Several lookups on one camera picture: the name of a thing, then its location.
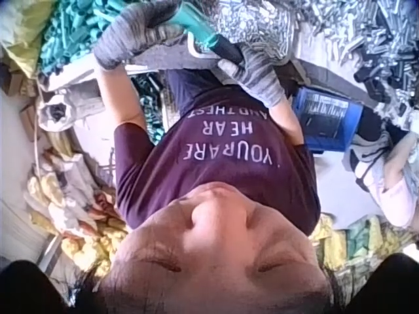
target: purple t-shirt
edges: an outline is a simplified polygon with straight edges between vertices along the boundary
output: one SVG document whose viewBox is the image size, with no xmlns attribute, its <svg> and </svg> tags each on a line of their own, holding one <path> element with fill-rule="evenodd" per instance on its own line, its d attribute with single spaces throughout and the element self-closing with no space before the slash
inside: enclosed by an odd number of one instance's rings
<svg viewBox="0 0 419 314">
<path fill-rule="evenodd" d="M 313 157 L 244 92 L 213 94 L 154 146 L 135 124 L 115 130 L 117 205 L 131 228 L 204 183 L 221 181 L 279 210 L 306 235 L 320 215 Z"/>
</svg>

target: hand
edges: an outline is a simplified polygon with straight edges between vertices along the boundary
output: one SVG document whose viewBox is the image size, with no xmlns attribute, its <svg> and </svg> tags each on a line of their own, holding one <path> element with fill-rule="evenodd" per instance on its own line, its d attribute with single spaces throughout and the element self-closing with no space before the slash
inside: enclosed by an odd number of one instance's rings
<svg viewBox="0 0 419 314">
<path fill-rule="evenodd" d="M 256 52 L 244 43 L 238 44 L 244 60 L 236 65 L 226 59 L 218 66 L 252 97 L 262 101 L 266 108 L 277 105 L 285 95 L 269 57 Z"/>
<path fill-rule="evenodd" d="M 410 113 L 410 131 L 419 135 L 419 110 L 415 109 Z"/>
<path fill-rule="evenodd" d="M 116 68 L 122 61 L 137 56 L 155 44 L 182 34 L 176 25 L 160 25 L 149 28 L 160 16 L 169 16 L 179 0 L 128 5 L 103 32 L 93 49 L 101 67 Z"/>
</svg>

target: blue plastic crate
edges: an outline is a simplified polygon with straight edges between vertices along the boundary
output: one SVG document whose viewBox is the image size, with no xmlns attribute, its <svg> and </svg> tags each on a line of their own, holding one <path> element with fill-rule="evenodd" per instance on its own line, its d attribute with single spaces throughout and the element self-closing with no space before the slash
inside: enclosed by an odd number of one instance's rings
<svg viewBox="0 0 419 314">
<path fill-rule="evenodd" d="M 308 148 L 344 152 L 357 131 L 363 107 L 345 99 L 303 87 L 293 100 Z"/>
</svg>

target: black handle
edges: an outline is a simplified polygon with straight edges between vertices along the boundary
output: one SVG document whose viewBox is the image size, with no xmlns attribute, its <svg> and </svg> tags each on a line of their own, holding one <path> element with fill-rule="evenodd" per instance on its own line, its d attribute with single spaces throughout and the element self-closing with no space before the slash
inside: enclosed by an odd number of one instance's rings
<svg viewBox="0 0 419 314">
<path fill-rule="evenodd" d="M 243 55 L 240 49 L 230 43 L 230 41 L 221 34 L 217 34 L 217 44 L 210 49 L 219 57 L 227 59 L 234 64 L 238 65 L 243 61 Z"/>
</svg>

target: nose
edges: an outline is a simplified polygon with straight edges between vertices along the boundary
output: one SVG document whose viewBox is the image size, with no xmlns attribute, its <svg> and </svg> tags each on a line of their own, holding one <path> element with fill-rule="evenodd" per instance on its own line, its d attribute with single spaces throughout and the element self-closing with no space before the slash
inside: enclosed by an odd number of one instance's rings
<svg viewBox="0 0 419 314">
<path fill-rule="evenodd" d="M 192 228 L 185 237 L 185 248 L 214 262 L 249 262 L 252 248 L 247 228 L 249 205 L 211 191 L 192 212 Z"/>
</svg>

